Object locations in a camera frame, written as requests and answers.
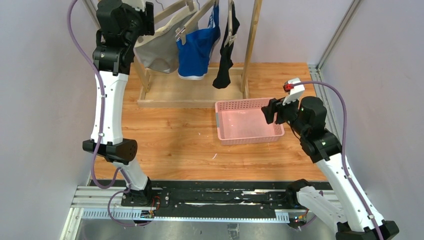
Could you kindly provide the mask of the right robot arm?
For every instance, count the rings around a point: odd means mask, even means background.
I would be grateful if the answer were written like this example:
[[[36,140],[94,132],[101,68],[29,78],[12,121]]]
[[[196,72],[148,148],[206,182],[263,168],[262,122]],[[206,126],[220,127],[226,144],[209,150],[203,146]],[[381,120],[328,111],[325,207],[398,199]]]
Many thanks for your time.
[[[321,99],[304,97],[284,104],[272,98],[261,107],[267,124],[287,123],[299,135],[300,145],[326,176],[340,207],[322,196],[311,183],[300,179],[291,183],[286,194],[290,205],[311,210],[334,232],[337,240],[391,240],[400,230],[393,220],[385,220],[376,210],[353,173],[342,144],[325,127],[327,109]]]

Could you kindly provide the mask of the grey underwear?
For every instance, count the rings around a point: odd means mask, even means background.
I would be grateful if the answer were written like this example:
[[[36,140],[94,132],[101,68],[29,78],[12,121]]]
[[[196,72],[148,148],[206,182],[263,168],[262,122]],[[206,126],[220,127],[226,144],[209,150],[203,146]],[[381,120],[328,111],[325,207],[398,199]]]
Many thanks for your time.
[[[196,12],[196,9],[189,10],[185,7],[166,25],[158,28],[154,35],[143,36],[142,41],[137,42],[134,47],[137,60],[146,68],[156,72],[170,74],[177,70],[179,49],[176,42],[176,30],[182,28]]]

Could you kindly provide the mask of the blue underwear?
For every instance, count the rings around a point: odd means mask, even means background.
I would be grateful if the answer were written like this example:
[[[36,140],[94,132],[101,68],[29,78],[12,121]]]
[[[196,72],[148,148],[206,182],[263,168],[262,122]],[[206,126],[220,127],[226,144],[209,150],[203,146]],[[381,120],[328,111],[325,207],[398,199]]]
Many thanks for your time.
[[[220,7],[211,8],[208,26],[194,29],[186,35],[186,43],[176,41],[178,48],[178,76],[183,80],[202,80],[208,73],[212,52],[220,40]]]

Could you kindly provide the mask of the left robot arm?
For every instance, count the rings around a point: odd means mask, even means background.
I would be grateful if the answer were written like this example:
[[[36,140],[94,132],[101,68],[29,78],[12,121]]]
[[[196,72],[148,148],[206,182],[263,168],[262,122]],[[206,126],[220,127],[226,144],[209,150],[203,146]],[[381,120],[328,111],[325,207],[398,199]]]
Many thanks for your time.
[[[121,171],[126,181],[122,205],[149,206],[154,200],[152,183],[136,160],[137,141],[123,137],[122,112],[135,44],[139,37],[155,33],[154,4],[145,0],[101,0],[96,18],[100,28],[91,63],[97,81],[95,121],[82,147]]]

